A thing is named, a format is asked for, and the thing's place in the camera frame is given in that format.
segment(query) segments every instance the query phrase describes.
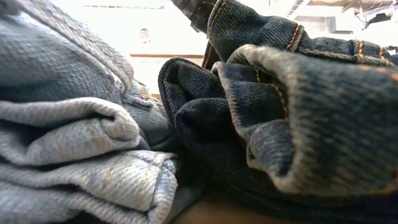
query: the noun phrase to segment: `stack of folded jeans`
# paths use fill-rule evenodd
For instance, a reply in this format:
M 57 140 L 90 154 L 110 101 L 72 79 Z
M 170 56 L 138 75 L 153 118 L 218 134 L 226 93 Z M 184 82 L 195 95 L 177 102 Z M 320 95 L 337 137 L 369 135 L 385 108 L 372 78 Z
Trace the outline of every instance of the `stack of folded jeans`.
M 209 176 L 283 219 L 398 222 L 396 55 L 235 0 L 216 2 L 207 34 L 203 66 L 169 60 L 159 89 Z
M 201 195 L 131 64 L 48 0 L 0 1 L 0 223 L 166 223 Z

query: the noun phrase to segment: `orange stitching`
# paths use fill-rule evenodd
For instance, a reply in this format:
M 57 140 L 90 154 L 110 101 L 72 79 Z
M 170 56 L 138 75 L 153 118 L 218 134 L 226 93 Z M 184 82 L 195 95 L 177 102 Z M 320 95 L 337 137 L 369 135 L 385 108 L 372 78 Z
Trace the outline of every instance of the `orange stitching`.
M 384 59 L 383 57 L 383 47 L 379 46 L 380 50 L 379 50 L 379 58 Z
M 220 16 L 221 12 L 223 11 L 223 9 L 224 9 L 224 7 L 226 5 L 226 2 L 227 2 L 227 0 L 223 1 L 221 7 L 218 9 L 217 15 L 214 17 L 213 22 L 211 22 L 210 29 L 209 29 L 209 40 L 210 40 L 210 37 L 211 37 L 211 32 L 213 31 L 214 23 L 217 21 L 218 16 Z
M 81 34 L 81 36 L 86 40 L 92 41 L 87 34 Z
M 53 12 L 53 13 L 52 13 L 52 16 L 53 16 L 54 18 L 56 18 L 56 19 L 62 20 L 62 16 L 61 16 L 60 14 L 58 14 L 58 13 Z
M 381 58 L 381 60 L 386 62 L 386 66 L 390 65 L 390 61 L 388 61 L 387 59 L 384 58 L 383 56 L 383 47 L 380 46 L 380 51 L 379 51 L 379 58 Z
M 274 84 L 271 84 L 271 86 L 274 87 L 274 89 L 278 93 L 280 103 L 282 103 L 282 107 L 284 109 L 284 116 L 285 116 L 285 118 L 287 118 L 289 116 L 289 112 L 287 111 L 287 107 L 286 107 L 286 102 L 284 100 L 284 96 L 283 96 L 282 92 L 279 90 L 279 88 L 277 86 L 275 86 Z
M 256 69 L 256 79 L 257 79 L 257 82 L 259 83 L 260 82 L 260 74 L 259 74 L 259 70 L 257 70 L 257 69 Z
M 77 30 L 77 27 L 75 27 L 75 26 L 72 25 L 72 24 L 68 24 L 68 27 L 69 27 L 70 29 Z
M 258 83 L 260 82 L 260 74 L 259 74 L 259 70 L 258 69 L 256 69 L 256 80 L 257 80 Z M 275 86 L 274 84 L 271 84 L 271 86 L 278 93 L 280 103 L 282 104 L 282 108 L 284 110 L 284 117 L 287 118 L 288 115 L 289 115 L 289 112 L 287 111 L 287 107 L 286 107 L 286 102 L 284 100 L 284 96 L 283 96 L 282 92 L 279 90 L 279 88 L 277 86 Z
M 217 15 L 214 17 L 214 20 L 211 22 L 211 25 L 210 25 L 210 28 L 209 28 L 209 34 L 208 34 L 209 40 L 210 40 L 210 37 L 211 37 L 211 33 L 213 32 L 213 26 L 214 26 L 215 22 L 217 21 L 218 17 L 220 16 L 221 12 L 223 11 L 223 9 L 224 9 L 224 7 L 225 7 L 225 5 L 226 5 L 226 2 L 227 2 L 227 0 L 224 0 L 224 1 L 223 1 L 221 7 L 220 7 L 220 8 L 218 9 L 218 11 L 217 11 Z M 209 41 L 209 42 L 210 42 L 210 49 L 209 49 L 208 56 L 207 56 L 207 58 L 206 58 L 206 62 L 205 62 L 205 64 L 204 64 L 203 67 L 206 67 L 206 66 L 207 66 L 207 64 L 208 64 L 208 62 L 209 62 L 209 60 L 210 60 L 211 49 L 213 48 L 213 46 L 211 45 L 211 41 Z
M 142 99 L 143 99 L 143 100 L 148 100 L 148 96 L 147 96 L 147 93 L 145 92 L 144 86 L 141 85 L 140 89 L 141 89 Z
M 363 54 L 362 54 L 362 52 L 363 52 L 362 47 L 363 47 L 363 43 L 362 43 L 362 40 L 360 40 L 360 41 L 359 41 L 358 55 L 361 57 L 361 63 L 364 62 L 364 61 L 363 61 L 363 60 L 364 60 L 364 59 L 363 59 Z
M 290 47 L 292 46 L 293 41 L 294 41 L 294 39 L 296 38 L 297 32 L 299 31 L 299 27 L 300 27 L 300 25 L 297 24 L 296 29 L 294 30 L 294 33 L 293 33 L 292 40 L 291 40 L 291 41 L 289 42 L 289 44 L 287 45 L 286 50 L 289 50 Z

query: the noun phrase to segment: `ceiling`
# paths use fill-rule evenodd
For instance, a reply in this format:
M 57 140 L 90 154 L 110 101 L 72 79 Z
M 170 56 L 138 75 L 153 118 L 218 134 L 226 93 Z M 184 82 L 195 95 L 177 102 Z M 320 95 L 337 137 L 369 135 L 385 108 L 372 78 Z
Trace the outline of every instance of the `ceiling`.
M 269 0 L 269 3 L 279 9 L 281 16 L 294 19 L 296 16 L 306 16 L 309 9 L 317 9 L 319 15 L 324 14 L 321 8 L 327 8 L 334 14 L 341 14 L 348 10 L 350 13 L 353 13 L 353 10 L 366 12 L 383 6 L 388 7 L 393 0 Z

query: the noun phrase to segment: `light blue denim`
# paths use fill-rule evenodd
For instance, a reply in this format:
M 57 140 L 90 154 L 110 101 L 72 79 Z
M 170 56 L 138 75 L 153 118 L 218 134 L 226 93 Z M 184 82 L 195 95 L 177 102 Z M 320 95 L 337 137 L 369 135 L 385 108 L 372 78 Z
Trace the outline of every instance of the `light blue denim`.
M 50 1 L 1 0 L 0 223 L 169 221 L 201 188 L 177 190 L 162 111 L 87 25 Z

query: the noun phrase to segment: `dark blue denim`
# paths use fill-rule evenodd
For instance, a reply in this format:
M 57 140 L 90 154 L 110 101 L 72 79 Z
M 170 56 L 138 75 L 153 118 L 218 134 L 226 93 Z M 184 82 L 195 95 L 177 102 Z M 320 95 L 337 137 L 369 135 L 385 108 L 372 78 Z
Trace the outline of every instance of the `dark blue denim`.
M 159 75 L 166 112 L 207 174 L 268 215 L 397 223 L 398 70 L 388 52 L 310 39 L 234 0 L 218 1 L 208 25 L 211 71 L 174 58 Z

